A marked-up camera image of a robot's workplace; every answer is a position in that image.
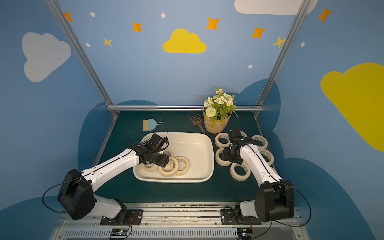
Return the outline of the masking tape roll six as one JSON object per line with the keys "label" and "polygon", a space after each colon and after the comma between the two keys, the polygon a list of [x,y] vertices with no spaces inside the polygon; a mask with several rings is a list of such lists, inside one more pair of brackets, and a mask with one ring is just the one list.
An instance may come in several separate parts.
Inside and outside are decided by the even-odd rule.
{"label": "masking tape roll six", "polygon": [[222,167],[227,167],[232,164],[230,161],[225,161],[223,158],[224,158],[224,148],[219,148],[215,153],[216,162]]}

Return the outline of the masking tape roll eight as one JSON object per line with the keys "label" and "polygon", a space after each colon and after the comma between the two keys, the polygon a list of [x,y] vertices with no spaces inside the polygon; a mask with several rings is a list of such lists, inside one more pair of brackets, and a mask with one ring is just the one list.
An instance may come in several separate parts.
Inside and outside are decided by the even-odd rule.
{"label": "masking tape roll eight", "polygon": [[142,166],[142,169],[146,172],[150,172],[150,173],[153,173],[153,172],[156,172],[159,170],[159,166],[156,165],[156,164],[141,164]]}

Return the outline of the masking tape roll three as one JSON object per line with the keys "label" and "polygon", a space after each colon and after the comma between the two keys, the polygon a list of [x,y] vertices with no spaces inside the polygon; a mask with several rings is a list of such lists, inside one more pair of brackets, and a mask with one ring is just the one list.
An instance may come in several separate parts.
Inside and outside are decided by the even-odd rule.
{"label": "masking tape roll three", "polygon": [[230,145],[229,135],[227,133],[219,133],[215,137],[215,144],[218,148],[225,148]]}

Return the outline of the masking tape roll two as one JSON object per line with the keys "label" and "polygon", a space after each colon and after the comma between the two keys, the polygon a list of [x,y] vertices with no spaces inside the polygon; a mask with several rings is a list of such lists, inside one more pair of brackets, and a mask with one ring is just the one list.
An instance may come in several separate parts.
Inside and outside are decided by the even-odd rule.
{"label": "masking tape roll two", "polygon": [[245,132],[240,131],[240,133],[241,133],[241,135],[242,135],[243,138],[247,138],[247,137],[248,137],[248,135],[247,135]]}

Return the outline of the masking tape roll eleven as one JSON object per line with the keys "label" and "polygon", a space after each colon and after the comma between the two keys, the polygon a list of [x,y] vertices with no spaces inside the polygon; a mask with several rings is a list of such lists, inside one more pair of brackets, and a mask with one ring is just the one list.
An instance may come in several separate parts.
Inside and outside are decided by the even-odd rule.
{"label": "masking tape roll eleven", "polygon": [[242,164],[232,163],[230,167],[231,176],[239,182],[244,182],[251,175],[250,167],[243,162]]}

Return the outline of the masking tape roll five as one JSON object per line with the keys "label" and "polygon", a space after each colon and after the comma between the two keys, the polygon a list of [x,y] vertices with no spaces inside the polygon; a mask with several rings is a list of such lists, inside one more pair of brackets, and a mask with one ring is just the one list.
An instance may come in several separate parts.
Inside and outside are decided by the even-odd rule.
{"label": "masking tape roll five", "polygon": [[159,172],[164,177],[176,176],[179,171],[179,162],[175,157],[169,157],[169,163],[165,167],[159,166]]}

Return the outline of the masking tape roll four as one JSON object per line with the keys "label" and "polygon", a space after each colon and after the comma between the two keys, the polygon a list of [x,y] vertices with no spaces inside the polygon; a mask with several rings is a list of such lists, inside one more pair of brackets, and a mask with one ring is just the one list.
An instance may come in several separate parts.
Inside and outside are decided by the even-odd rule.
{"label": "masking tape roll four", "polygon": [[261,135],[254,135],[252,139],[256,141],[256,145],[260,150],[266,149],[268,147],[268,141]]}

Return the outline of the cream plastic storage tray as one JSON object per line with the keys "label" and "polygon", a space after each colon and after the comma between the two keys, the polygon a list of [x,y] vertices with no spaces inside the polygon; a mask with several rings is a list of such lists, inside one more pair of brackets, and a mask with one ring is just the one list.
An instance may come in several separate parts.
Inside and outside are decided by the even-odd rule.
{"label": "cream plastic storage tray", "polygon": [[202,183],[214,172],[215,154],[211,139],[198,133],[158,133],[167,137],[169,149],[176,157],[185,157],[190,163],[189,171],[183,176],[165,177],[159,171],[148,172],[143,164],[133,167],[135,177],[145,182],[155,183]]}

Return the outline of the masking tape roll one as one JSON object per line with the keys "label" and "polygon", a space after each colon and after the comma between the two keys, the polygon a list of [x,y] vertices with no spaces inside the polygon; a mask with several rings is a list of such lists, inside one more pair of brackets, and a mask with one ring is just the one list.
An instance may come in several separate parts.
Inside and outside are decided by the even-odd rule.
{"label": "masking tape roll one", "polygon": [[260,153],[261,153],[261,155],[262,155],[263,157],[266,157],[266,158],[267,158],[266,161],[267,161],[267,163],[268,163],[269,166],[271,166],[271,165],[274,163],[275,158],[274,158],[273,154],[272,154],[270,151],[268,151],[268,150],[266,150],[266,149],[263,149],[263,150],[260,150]]}

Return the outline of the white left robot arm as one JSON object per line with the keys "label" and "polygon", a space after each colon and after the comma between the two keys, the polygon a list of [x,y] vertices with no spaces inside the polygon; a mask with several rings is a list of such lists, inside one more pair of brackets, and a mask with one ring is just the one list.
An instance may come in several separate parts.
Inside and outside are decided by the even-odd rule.
{"label": "white left robot arm", "polygon": [[165,167],[170,156],[163,151],[151,151],[142,144],[135,144],[119,155],[89,169],[69,171],[64,179],[57,199],[72,220],[84,217],[125,218],[123,203],[95,195],[95,192],[109,180],[122,172],[140,165],[155,164]]}

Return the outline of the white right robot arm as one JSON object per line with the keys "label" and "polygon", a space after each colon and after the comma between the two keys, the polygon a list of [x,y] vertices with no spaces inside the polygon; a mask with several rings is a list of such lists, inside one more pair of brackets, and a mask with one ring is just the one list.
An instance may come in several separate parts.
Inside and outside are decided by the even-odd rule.
{"label": "white right robot arm", "polygon": [[240,214],[255,217],[261,222],[289,219],[294,216],[294,187],[284,181],[266,162],[256,141],[243,137],[240,130],[229,130],[229,146],[224,148],[224,161],[232,163],[231,168],[245,167],[246,174],[252,174],[259,186],[256,199],[239,204]]}

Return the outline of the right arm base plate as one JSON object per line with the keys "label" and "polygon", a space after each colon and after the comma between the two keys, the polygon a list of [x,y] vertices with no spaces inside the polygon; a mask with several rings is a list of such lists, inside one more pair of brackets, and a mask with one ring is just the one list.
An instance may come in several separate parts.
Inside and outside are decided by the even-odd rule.
{"label": "right arm base plate", "polygon": [[220,210],[222,225],[261,225],[255,217],[245,217],[239,210],[224,208]]}

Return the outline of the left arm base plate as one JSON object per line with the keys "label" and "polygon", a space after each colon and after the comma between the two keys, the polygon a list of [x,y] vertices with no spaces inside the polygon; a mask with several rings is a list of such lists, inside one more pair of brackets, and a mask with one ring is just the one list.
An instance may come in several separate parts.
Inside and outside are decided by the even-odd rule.
{"label": "left arm base plate", "polygon": [[101,226],[139,226],[143,210],[122,209],[114,218],[102,217]]}

